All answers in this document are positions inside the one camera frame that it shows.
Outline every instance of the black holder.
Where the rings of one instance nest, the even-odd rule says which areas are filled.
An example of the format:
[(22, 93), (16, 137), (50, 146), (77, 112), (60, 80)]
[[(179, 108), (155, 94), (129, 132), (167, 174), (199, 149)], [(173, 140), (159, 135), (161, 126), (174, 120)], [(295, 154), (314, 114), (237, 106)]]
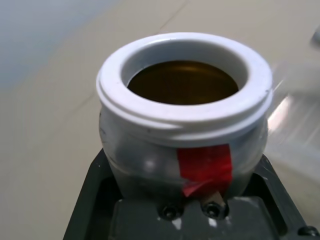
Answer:
[(262, 156), (242, 196), (183, 207), (123, 199), (103, 150), (92, 162), (64, 240), (310, 240), (307, 226), (269, 160)]

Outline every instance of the amber liquid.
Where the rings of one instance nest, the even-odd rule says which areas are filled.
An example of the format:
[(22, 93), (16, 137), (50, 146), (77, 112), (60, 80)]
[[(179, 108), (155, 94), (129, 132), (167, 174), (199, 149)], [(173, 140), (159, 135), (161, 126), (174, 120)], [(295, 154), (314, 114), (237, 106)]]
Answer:
[(149, 66), (132, 78), (128, 89), (145, 99), (173, 105), (212, 103), (239, 90), (224, 71), (196, 61), (168, 61)]

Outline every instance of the jar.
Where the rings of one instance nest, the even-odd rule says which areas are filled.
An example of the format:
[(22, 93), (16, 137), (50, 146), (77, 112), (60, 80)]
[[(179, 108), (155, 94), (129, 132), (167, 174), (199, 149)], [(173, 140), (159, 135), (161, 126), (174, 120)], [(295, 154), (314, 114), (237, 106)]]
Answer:
[[(239, 91), (211, 103), (174, 105), (127, 88), (149, 66), (184, 60), (219, 68)], [(219, 191), (230, 198), (245, 190), (267, 142), (273, 96), (271, 70), (254, 50), (211, 34), (154, 35), (109, 56), (96, 88), (103, 149), (124, 197), (180, 199)]]

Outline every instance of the screw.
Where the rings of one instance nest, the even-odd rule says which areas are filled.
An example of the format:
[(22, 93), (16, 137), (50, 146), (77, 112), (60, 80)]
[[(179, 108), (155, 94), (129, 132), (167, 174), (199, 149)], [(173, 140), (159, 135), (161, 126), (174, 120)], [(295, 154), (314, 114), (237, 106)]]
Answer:
[(319, 232), (314, 226), (304, 226), (298, 230), (298, 235), (300, 236), (313, 236), (319, 237)]
[(174, 204), (167, 204), (163, 206), (159, 211), (160, 217), (168, 221), (172, 221), (179, 218), (182, 215), (182, 213), (182, 208)]
[(209, 202), (202, 207), (204, 215), (211, 219), (220, 218), (224, 210), (225, 209), (221, 205), (214, 201)]

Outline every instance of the white plastic neck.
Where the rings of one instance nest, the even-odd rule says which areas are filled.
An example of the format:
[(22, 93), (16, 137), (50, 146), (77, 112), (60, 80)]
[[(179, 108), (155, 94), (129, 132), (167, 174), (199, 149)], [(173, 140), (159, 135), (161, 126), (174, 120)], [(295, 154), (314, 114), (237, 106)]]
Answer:
[[(239, 91), (212, 103), (172, 105), (127, 89), (142, 69), (175, 60), (213, 65), (229, 74)], [(271, 104), (272, 73), (258, 53), (241, 43), (177, 32), (146, 37), (118, 49), (104, 62), (96, 87), (103, 107), (138, 138), (170, 147), (202, 147), (227, 143), (258, 123)]]

